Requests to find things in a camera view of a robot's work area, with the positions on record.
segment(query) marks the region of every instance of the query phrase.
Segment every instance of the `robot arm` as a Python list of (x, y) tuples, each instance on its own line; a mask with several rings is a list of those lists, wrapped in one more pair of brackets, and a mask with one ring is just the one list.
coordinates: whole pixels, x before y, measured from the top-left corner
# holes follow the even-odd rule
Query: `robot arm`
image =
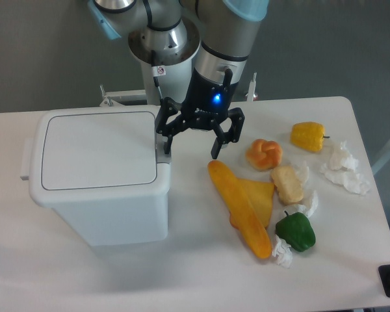
[[(182, 26), (181, 8), (178, 7), (177, 0), (94, 2), (120, 34), (130, 33), (131, 29), (146, 23), (146, 32), (142, 33), (148, 33), (158, 39), (152, 40), (148, 45), (145, 44), (147, 35), (141, 36), (142, 45), (148, 54), (146, 62), (151, 63), (152, 67), (156, 65), (154, 55), (160, 55), (164, 60), (172, 58), (171, 64), (179, 64), (179, 59), (173, 60), (174, 55), (184, 60), (182, 55), (188, 52), (196, 53), (193, 49), (188, 49), (190, 44), (185, 42), (188, 41), (189, 34), (177, 32), (177, 27)], [(193, 11), (205, 24), (205, 36), (197, 54), (185, 99), (182, 101), (168, 96), (168, 92), (163, 92), (166, 97), (161, 99), (161, 109), (155, 122), (156, 131), (166, 138), (164, 152), (169, 153), (173, 137), (178, 133), (188, 128), (213, 130), (217, 138), (211, 155), (215, 159), (224, 144), (239, 140), (244, 115), (239, 108), (228, 109), (261, 20), (267, 13), (268, 0), (180, 0), (180, 4)], [(169, 44), (171, 40), (179, 44)], [(181, 114), (167, 123), (169, 117), (179, 111)], [(223, 132), (220, 124), (227, 118), (231, 119), (231, 127), (227, 132)]]

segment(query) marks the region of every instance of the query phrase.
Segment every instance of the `gray floor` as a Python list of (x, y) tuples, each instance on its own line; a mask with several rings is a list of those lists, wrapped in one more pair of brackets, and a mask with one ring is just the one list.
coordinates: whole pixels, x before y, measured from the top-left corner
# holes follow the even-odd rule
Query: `gray floor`
[[(270, 0), (236, 100), (253, 72), (260, 99), (348, 98), (373, 160), (390, 137), (390, 0)], [(97, 106), (100, 83), (143, 87), (85, 0), (0, 1), (0, 112)], [(390, 224), (390, 162), (376, 182)]]

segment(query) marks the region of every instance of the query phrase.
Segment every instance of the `yellow bell pepper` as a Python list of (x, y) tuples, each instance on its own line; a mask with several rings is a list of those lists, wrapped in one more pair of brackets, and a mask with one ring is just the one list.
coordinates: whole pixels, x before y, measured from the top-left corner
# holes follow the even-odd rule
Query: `yellow bell pepper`
[(325, 127), (317, 122), (300, 122), (292, 127), (291, 143), (307, 151), (322, 149)]

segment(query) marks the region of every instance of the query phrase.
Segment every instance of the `tissue paper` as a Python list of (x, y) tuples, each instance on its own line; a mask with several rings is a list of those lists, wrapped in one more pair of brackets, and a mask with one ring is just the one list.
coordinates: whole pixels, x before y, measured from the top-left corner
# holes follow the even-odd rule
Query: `tissue paper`
[(296, 203), (294, 205), (286, 206), (281, 211), (281, 218), (285, 217), (285, 211), (288, 214), (293, 215), (294, 213), (303, 213), (308, 218), (313, 215), (317, 210), (319, 205), (318, 193), (314, 190), (310, 196), (304, 198), (301, 203)]
[(304, 161), (300, 166), (294, 166), (294, 171), (298, 177), (300, 184), (304, 185), (309, 179), (309, 167)]
[(370, 190), (370, 183), (356, 172), (330, 170), (326, 164), (320, 167), (320, 172), (332, 183), (342, 185), (350, 193), (365, 195)]
[(330, 170), (340, 170), (345, 168), (355, 172), (358, 167), (358, 160), (351, 155), (351, 153), (345, 147), (346, 141), (341, 143), (334, 142), (333, 152), (328, 163)]
[(276, 257), (276, 263), (283, 268), (290, 268), (293, 258), (291, 245), (287, 244), (286, 240), (281, 239), (277, 235), (275, 235), (275, 238), (276, 245), (273, 248), (272, 255), (273, 257)]

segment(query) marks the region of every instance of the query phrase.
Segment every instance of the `white table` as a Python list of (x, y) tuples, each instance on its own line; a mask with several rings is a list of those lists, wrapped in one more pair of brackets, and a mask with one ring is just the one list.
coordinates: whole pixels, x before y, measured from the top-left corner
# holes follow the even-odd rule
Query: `white table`
[[(235, 103), (246, 122), (219, 159), (239, 177), (269, 180), (243, 157), (255, 138), (277, 140), (283, 162), (307, 161), (307, 188), (320, 207), (317, 243), (292, 267), (259, 261), (228, 222), (206, 166), (214, 134), (188, 130), (172, 144), (169, 235), (161, 242), (92, 250), (52, 210), (38, 207), (19, 178), (25, 138), (42, 112), (0, 114), (0, 312), (323, 311), (390, 306), (378, 266), (390, 264), (390, 232), (350, 102), (343, 97)], [(372, 188), (347, 193), (318, 172), (330, 141), (312, 154), (289, 143), (292, 124), (317, 121), (347, 140)], [(274, 197), (269, 233), (280, 217)]]

